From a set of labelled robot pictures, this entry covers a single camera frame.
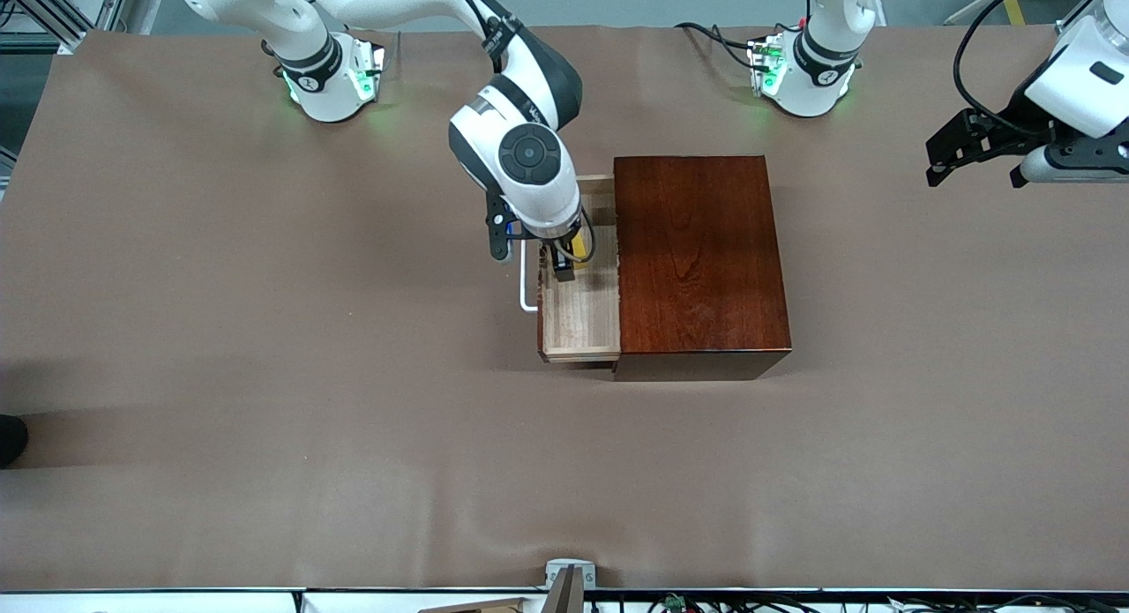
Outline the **wooden drawer with white handle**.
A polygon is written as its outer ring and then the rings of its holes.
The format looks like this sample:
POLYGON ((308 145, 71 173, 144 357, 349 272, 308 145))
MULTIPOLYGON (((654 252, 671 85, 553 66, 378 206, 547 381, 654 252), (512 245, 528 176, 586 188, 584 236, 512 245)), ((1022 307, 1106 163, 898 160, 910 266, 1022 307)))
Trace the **wooden drawer with white handle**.
POLYGON ((621 353, 616 190, 611 175, 580 176, 578 184, 594 254, 562 282, 552 270, 551 251, 540 247, 539 354, 545 364, 613 364, 621 353))

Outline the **grey metal bar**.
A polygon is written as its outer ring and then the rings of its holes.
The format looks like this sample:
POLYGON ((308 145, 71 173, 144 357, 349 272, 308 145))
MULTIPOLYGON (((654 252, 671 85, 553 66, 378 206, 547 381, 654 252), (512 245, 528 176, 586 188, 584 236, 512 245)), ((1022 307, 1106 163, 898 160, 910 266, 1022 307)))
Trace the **grey metal bar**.
MULTIPOLYGON (((948 17, 942 21, 942 26, 968 25, 968 23, 975 18, 977 14, 981 14, 981 11, 987 10, 988 5, 990 5, 991 1, 992 0, 972 0, 970 3, 963 5, 954 14, 949 14, 948 17)), ((1006 21, 1007 25, 1029 25, 1027 14, 1024 14, 1024 10, 1021 8, 1019 0, 1004 0, 998 7, 1003 10, 1001 19, 1006 21)))

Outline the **dark brown wooden cabinet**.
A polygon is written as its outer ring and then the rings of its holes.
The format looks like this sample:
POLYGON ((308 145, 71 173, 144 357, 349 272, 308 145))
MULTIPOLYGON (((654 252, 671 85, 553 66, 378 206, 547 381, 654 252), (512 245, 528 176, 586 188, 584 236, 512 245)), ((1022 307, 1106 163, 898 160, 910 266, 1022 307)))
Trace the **dark brown wooden cabinet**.
POLYGON ((754 380, 789 354, 765 156, 620 156, 615 380, 754 380))

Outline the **brown table cloth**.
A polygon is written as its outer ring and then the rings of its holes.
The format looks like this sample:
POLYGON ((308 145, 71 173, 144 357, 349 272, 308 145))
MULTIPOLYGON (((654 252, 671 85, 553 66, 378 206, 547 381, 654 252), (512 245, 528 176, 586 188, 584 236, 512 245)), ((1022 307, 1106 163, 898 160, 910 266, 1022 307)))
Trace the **brown table cloth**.
POLYGON ((0 200, 0 588, 1129 590, 1129 186, 924 179, 955 27, 882 27, 831 115, 659 27, 542 27, 564 143, 764 154, 793 352, 758 380, 541 364, 447 124, 490 75, 404 34, 295 110, 259 40, 56 56, 0 200))

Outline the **light wooden board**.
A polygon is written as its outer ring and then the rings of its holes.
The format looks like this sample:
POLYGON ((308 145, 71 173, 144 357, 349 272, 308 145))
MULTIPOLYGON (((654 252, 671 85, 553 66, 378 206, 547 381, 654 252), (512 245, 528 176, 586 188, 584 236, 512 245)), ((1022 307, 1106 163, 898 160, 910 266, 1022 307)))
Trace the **light wooden board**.
POLYGON ((480 602, 460 602, 438 608, 420 608, 418 613, 525 613, 526 598, 513 597, 480 602))

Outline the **black round object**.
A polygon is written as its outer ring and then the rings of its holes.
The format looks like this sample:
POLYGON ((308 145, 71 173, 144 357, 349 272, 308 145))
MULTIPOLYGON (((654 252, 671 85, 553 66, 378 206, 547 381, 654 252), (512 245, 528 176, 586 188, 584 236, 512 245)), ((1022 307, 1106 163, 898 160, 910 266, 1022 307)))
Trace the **black round object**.
POLYGON ((8 468, 23 456, 29 441, 26 422, 19 415, 0 415, 0 468, 8 468))

